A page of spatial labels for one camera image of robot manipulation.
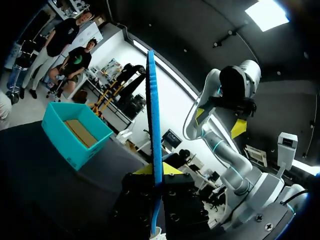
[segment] cardboard box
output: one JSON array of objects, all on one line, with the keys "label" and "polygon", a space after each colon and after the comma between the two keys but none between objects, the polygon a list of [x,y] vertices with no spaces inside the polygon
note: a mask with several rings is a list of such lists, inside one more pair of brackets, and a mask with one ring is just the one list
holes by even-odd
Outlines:
[{"label": "cardboard box", "polygon": [[85,104],[50,102],[41,125],[55,148],[77,171],[113,134]]},{"label": "cardboard box", "polygon": [[78,119],[64,121],[64,124],[87,148],[90,148],[97,142],[97,139],[88,132]]}]

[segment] office chair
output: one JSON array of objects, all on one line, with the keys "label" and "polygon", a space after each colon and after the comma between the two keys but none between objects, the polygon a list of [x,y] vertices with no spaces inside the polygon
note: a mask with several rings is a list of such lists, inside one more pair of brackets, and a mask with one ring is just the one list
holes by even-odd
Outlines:
[{"label": "office chair", "polygon": [[210,196],[213,190],[214,188],[212,186],[206,185],[203,189],[199,191],[200,200],[210,204]]},{"label": "office chair", "polygon": [[218,212],[218,206],[223,205],[226,203],[226,187],[222,187],[217,193],[213,193],[210,197],[209,201],[212,204],[210,209],[215,209]]}]

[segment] shorts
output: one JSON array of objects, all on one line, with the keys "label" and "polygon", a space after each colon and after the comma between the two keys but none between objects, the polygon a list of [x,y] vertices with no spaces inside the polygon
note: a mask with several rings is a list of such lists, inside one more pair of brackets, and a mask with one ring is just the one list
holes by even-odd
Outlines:
[{"label": "shorts", "polygon": [[[72,74],[72,73],[75,72],[74,70],[68,69],[68,66],[66,66],[65,69],[60,71],[59,69],[61,68],[61,66],[62,66],[62,64],[59,64],[58,66],[56,66],[56,68],[59,71],[59,75],[64,75],[65,77],[67,77],[69,74]],[[73,78],[68,79],[68,80],[71,81],[71,82],[77,83],[78,82],[78,78],[79,78],[79,75],[75,75],[75,76],[73,76]]]}]

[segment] white pants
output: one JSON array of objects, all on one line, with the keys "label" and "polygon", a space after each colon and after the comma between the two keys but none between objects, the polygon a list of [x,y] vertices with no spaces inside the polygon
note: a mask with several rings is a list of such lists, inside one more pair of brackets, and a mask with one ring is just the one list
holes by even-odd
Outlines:
[{"label": "white pants", "polygon": [[0,90],[0,131],[9,127],[11,108],[10,99]]},{"label": "white pants", "polygon": [[30,81],[31,76],[34,74],[35,70],[42,65],[39,68],[39,71],[37,72],[37,74],[34,77],[33,80],[33,85],[32,85],[32,89],[36,90],[38,83],[40,81],[40,79],[42,79],[45,74],[47,73],[47,71],[49,70],[49,68],[51,67],[52,64],[54,64],[54,62],[57,60],[58,56],[48,56],[47,53],[47,48],[43,47],[42,50],[39,52],[39,55],[36,57],[36,59],[34,60],[34,62],[32,63],[30,69],[28,70],[22,87],[25,89]]}]

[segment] hand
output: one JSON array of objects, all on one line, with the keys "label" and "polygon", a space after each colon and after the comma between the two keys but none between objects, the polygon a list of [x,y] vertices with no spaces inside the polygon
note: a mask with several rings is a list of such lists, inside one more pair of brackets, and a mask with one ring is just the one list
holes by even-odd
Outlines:
[{"label": "hand", "polygon": [[75,76],[75,74],[71,73],[71,74],[68,75],[67,79],[72,79],[74,76]]}]

